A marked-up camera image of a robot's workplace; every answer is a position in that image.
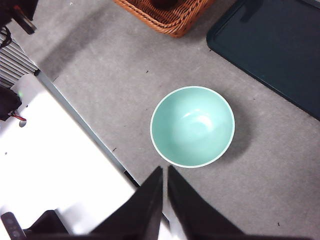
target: wicker basket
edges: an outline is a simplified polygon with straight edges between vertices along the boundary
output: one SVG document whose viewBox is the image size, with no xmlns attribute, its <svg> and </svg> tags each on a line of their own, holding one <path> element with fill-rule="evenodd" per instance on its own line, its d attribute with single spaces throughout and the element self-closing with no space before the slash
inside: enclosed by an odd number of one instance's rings
<svg viewBox="0 0 320 240">
<path fill-rule="evenodd" d="M 215 0 L 178 0 L 169 10 L 156 9 L 150 0 L 114 0 L 159 33 L 175 38 L 185 35 Z"/>
</svg>

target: white table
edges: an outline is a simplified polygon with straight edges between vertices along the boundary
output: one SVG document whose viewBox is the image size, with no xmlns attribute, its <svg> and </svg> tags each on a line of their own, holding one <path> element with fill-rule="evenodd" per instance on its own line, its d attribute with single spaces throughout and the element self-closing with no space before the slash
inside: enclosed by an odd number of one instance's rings
<svg viewBox="0 0 320 240">
<path fill-rule="evenodd" d="M 1 122 L 0 207 L 9 206 L 22 228 L 58 209 L 73 234 L 88 233 L 135 187 L 35 76 L 23 76 L 13 90 L 27 124 L 19 127 L 13 117 Z M 167 227 L 160 228 L 159 239 L 170 239 Z M 0 239 L 10 239 L 2 224 Z"/>
</svg>

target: mint green bowl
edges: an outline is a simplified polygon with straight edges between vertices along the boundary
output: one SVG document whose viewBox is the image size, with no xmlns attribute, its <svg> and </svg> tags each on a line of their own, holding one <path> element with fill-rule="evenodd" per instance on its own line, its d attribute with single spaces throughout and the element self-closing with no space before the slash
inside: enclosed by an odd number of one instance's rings
<svg viewBox="0 0 320 240">
<path fill-rule="evenodd" d="M 150 123 L 153 146 L 169 163 L 198 168 L 225 153 L 235 133 L 234 114 L 217 92 L 186 86 L 165 96 Z"/>
</svg>

